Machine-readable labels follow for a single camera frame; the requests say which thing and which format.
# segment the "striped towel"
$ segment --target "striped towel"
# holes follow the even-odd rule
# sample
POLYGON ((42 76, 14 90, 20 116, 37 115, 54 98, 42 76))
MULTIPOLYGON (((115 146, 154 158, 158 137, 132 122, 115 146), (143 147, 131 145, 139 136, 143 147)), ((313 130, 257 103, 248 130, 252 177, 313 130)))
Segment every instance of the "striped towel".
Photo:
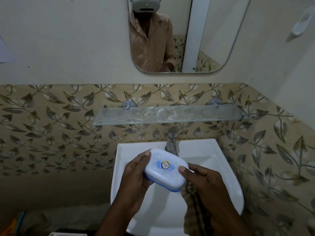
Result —
POLYGON ((181 195, 187 204, 187 212, 184 218, 184 233, 190 236, 213 235, 210 224, 210 214, 204 207, 195 186, 186 181, 181 189, 181 195))

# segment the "floor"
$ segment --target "floor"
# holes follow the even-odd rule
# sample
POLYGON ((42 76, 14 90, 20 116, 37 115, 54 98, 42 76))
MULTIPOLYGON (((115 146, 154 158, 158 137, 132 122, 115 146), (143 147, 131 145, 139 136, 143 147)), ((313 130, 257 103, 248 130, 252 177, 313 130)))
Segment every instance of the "floor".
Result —
POLYGON ((30 210, 25 215, 21 232, 25 236, 48 236, 59 228, 97 230, 109 207, 110 203, 30 210))

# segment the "faucet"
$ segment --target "faucet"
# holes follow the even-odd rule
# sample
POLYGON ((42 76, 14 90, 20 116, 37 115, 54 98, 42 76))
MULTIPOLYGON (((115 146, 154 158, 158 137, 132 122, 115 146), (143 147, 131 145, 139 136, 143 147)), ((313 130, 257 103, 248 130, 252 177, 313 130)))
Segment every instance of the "faucet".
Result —
POLYGON ((178 156, 178 151, 176 149, 176 134, 177 134, 176 128, 172 127, 168 130, 168 137, 167 137, 165 151, 178 156))

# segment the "white ceramic sink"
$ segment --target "white ceramic sink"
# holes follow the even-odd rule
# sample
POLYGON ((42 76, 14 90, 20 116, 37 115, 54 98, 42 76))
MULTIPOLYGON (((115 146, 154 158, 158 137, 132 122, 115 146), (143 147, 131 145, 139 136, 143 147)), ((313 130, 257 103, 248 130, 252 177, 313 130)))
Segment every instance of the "white ceramic sink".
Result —
MULTIPOLYGON (((178 141, 179 157, 221 173, 233 205, 239 214, 244 207, 241 187, 215 139, 178 141)), ((148 149, 165 148, 166 142, 120 143, 117 147, 112 180, 111 203, 116 197, 124 168, 128 162, 148 149)), ((129 223, 127 232, 137 236, 182 236, 187 205, 180 192, 173 193, 153 184, 148 189, 139 212, 129 223)))

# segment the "shirt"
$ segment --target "shirt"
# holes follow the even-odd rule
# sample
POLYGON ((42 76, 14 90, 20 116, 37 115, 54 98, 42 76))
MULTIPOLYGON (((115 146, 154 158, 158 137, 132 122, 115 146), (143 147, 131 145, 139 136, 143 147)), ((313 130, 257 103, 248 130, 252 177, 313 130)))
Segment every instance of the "shirt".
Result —
POLYGON ((142 71, 159 72, 165 63, 177 65, 173 25, 167 15, 153 13, 148 37, 130 12, 131 56, 142 71))

